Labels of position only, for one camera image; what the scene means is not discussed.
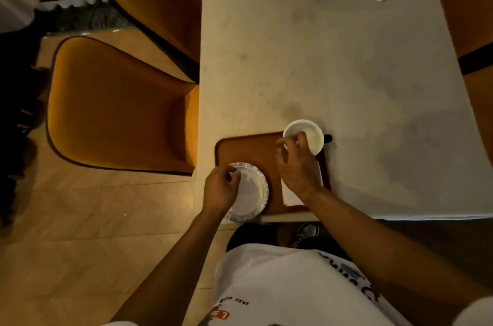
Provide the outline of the person's right forearm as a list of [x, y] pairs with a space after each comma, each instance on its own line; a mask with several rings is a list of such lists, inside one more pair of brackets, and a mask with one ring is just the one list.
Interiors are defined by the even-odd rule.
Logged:
[[414, 326], [452, 326], [467, 307], [493, 296], [449, 261], [325, 188], [309, 189], [301, 199], [377, 291]]

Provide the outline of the white printed t-shirt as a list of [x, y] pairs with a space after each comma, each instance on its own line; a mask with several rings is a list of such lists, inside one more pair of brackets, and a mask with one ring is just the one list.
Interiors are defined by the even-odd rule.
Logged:
[[[311, 252], [229, 252], [215, 278], [214, 304], [200, 326], [411, 324], [354, 262]], [[452, 326], [493, 326], [493, 296], [467, 307]]]

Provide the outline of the grey sneaker shoe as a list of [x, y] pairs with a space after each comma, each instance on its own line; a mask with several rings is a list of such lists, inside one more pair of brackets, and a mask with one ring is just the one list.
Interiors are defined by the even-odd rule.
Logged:
[[291, 243], [289, 244], [290, 248], [299, 248], [303, 249], [308, 243], [311, 243], [313, 238], [319, 236], [320, 224], [317, 222], [305, 222], [301, 224], [296, 231], [294, 237], [292, 238]]

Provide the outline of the brown plastic tray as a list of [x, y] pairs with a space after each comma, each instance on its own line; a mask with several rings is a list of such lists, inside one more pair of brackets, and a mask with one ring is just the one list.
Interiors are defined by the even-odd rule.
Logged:
[[259, 168], [266, 176], [269, 199], [261, 216], [308, 212], [305, 206], [286, 206], [283, 203], [281, 178], [276, 165], [276, 141], [282, 132], [223, 138], [214, 147], [215, 165], [245, 162]]

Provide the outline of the black trousers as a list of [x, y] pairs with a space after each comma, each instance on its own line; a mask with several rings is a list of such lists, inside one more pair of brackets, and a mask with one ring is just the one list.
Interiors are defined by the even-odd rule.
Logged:
[[[297, 230], [301, 224], [295, 224]], [[230, 238], [226, 252], [233, 252], [235, 254], [254, 254], [257, 256], [286, 256], [289, 254], [307, 254], [308, 252], [311, 252], [319, 254], [325, 259], [340, 259], [353, 262], [350, 256], [332, 236], [328, 233], [321, 234], [320, 231], [319, 236], [313, 238], [311, 243], [308, 243], [303, 249], [301, 249], [301, 247], [289, 247], [294, 236], [288, 238], [287, 247], [281, 246], [278, 239], [278, 233], [281, 227], [288, 226], [288, 223], [244, 223]]]

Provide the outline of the person's left hand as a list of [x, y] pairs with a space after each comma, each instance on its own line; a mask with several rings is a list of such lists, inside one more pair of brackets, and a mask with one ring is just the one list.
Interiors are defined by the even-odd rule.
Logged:
[[230, 189], [230, 173], [240, 171], [232, 166], [216, 166], [206, 177], [200, 215], [217, 220], [225, 217], [238, 195], [238, 190]]

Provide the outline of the person's left forearm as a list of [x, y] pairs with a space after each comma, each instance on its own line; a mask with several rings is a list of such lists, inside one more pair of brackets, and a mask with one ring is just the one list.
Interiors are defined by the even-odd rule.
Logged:
[[111, 319], [111, 326], [182, 326], [225, 211], [206, 207]]

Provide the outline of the white round cup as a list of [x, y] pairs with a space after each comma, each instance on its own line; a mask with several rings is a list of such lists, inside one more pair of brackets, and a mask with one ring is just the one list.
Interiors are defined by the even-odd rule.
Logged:
[[321, 128], [314, 122], [307, 119], [299, 119], [287, 125], [282, 133], [282, 137], [292, 136], [298, 132], [304, 132], [308, 146], [313, 155], [318, 155], [324, 148], [325, 136]]

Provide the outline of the white paper napkin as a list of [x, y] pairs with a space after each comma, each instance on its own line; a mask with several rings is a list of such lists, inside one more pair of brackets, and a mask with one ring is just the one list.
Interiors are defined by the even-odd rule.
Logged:
[[292, 192], [281, 179], [281, 193], [283, 204], [287, 207], [305, 206], [305, 204]]

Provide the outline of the person's right hand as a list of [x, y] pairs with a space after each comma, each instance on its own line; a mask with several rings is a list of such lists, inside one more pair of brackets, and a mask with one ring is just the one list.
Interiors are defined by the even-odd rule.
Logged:
[[309, 149], [304, 132], [282, 137], [276, 142], [278, 148], [288, 151], [287, 168], [280, 173], [281, 179], [296, 196], [309, 206], [310, 199], [323, 190], [319, 165]]

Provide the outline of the silver foil paper plate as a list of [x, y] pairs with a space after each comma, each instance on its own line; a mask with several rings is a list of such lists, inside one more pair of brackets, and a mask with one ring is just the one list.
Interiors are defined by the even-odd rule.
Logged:
[[262, 171], [249, 163], [230, 164], [241, 173], [241, 181], [235, 203], [226, 214], [231, 222], [244, 223], [258, 217], [266, 208], [269, 199], [269, 185]]

